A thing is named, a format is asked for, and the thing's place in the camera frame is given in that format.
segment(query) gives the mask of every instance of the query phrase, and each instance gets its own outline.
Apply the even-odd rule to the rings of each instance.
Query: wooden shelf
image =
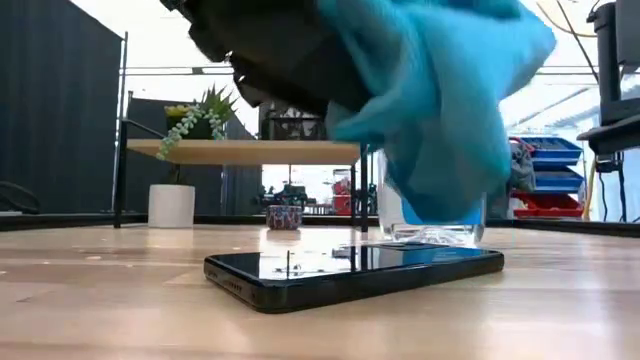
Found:
[[[155,157],[160,140],[130,139],[127,148]],[[189,165],[351,165],[360,147],[328,141],[182,140],[167,161]]]

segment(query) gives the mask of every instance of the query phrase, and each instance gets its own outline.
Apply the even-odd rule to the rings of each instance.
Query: wooden surface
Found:
[[[132,139],[127,148],[156,156],[160,140]],[[328,141],[182,140],[168,161],[191,165],[351,165],[360,147]]]
[[[0,359],[640,358],[638,240],[511,229],[485,240],[506,254],[503,273],[262,315],[207,283],[203,257],[328,250],[361,235],[241,226],[0,233]]]

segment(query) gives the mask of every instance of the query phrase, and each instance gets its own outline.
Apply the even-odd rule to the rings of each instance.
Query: clear drinking glass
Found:
[[[387,181],[384,152],[379,151],[377,155],[378,217],[385,238],[393,241],[476,247],[484,233],[486,196],[483,196],[479,208],[459,221],[446,224],[422,221],[411,205]]]

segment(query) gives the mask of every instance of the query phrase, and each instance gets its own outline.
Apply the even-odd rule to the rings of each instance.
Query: black curtain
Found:
[[[255,140],[237,117],[227,122],[227,138]],[[224,187],[225,215],[255,215],[260,207],[255,202],[262,186],[262,166],[226,166]]]
[[[111,208],[121,39],[69,0],[0,0],[0,181]]]
[[[133,98],[127,108],[127,117],[162,134],[167,133],[165,106],[184,102]],[[129,139],[154,138],[142,130],[129,126]],[[127,153],[127,211],[146,213],[149,201],[149,186],[166,181],[171,165],[154,157]],[[199,215],[220,215],[222,207],[222,166],[182,165],[185,181],[196,188],[196,208]]]

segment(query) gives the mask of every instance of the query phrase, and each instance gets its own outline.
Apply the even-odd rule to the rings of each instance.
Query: red object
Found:
[[[569,195],[515,193],[511,196],[520,199],[527,206],[527,209],[513,211],[517,218],[579,218],[582,216],[582,206]]]
[[[349,195],[351,192],[351,181],[343,179],[333,184],[334,195]]]
[[[351,195],[334,196],[333,210],[336,215],[351,215]]]

